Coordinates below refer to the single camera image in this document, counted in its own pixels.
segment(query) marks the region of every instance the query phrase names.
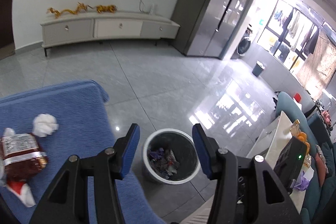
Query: baseboard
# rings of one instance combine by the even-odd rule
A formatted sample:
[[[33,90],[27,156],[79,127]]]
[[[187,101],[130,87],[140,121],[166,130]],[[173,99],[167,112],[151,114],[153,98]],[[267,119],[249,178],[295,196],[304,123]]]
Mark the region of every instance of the baseboard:
[[[31,50],[41,48],[41,47],[42,47],[42,41],[37,41],[37,42],[31,43],[29,45],[26,45],[26,46],[15,49],[15,53],[20,54],[20,53],[24,53],[24,52],[29,52]]]
[[[2,48],[0,48],[0,60],[4,59],[8,56],[15,54],[15,45],[14,43],[8,44]]]

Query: blue gripper pad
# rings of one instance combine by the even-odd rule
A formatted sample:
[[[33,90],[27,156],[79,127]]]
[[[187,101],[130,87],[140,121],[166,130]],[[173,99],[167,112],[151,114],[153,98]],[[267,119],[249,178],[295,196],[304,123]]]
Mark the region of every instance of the blue gripper pad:
[[[122,166],[121,166],[121,177],[124,178],[131,169],[132,161],[134,158],[135,151],[140,139],[140,127],[136,125],[131,132],[131,137],[127,143],[127,146],[121,156]]]
[[[195,124],[193,126],[193,140],[194,140],[196,152],[199,158],[199,162],[201,163],[203,173],[208,177],[208,179],[211,179],[212,170],[211,170],[210,155],[208,153],[208,150],[206,148],[202,135],[206,137],[203,129],[201,128],[201,125]]]

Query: refrigerator handle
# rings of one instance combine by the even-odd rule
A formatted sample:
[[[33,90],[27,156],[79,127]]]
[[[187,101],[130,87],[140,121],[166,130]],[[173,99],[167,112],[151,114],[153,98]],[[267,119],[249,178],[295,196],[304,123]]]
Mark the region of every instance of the refrigerator handle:
[[[222,21],[223,21],[225,15],[226,15],[226,13],[227,13],[227,10],[228,10],[229,6],[231,5],[231,2],[232,2],[232,0],[229,0],[229,2],[227,3],[227,6],[226,6],[226,8],[225,8],[225,11],[224,11],[224,13],[223,13],[223,15],[222,15],[222,17],[221,17],[219,23],[218,23],[216,32],[218,32],[219,28],[221,27]]]

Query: teal sofa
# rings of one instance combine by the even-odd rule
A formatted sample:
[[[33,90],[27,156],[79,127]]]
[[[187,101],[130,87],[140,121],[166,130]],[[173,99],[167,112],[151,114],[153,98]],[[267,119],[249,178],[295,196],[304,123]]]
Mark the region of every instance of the teal sofa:
[[[305,199],[301,209],[301,218],[304,224],[336,223],[336,143],[333,144],[320,116],[315,113],[309,120],[295,104],[293,99],[285,92],[278,95],[276,116],[283,111],[294,122],[300,121],[300,129],[307,135],[310,144],[311,166],[314,177],[306,190]],[[327,160],[329,174],[322,187],[319,185],[315,160],[316,144],[318,144]]]

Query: tv stand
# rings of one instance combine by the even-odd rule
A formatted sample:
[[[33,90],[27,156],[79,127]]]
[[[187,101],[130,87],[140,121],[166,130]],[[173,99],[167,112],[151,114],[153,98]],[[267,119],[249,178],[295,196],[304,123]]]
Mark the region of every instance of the tv stand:
[[[49,15],[41,23],[45,56],[59,45],[106,39],[174,39],[180,25],[170,19],[145,13],[86,12],[78,15]]]

